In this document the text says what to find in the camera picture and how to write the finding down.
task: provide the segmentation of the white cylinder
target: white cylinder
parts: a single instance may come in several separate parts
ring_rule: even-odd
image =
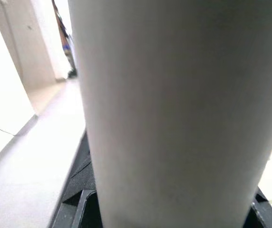
[[[104,228],[240,228],[272,149],[272,0],[74,0]]]

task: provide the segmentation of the white pole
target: white pole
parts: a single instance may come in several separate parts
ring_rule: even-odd
[[[70,10],[104,227],[242,227],[272,149],[272,0]]]

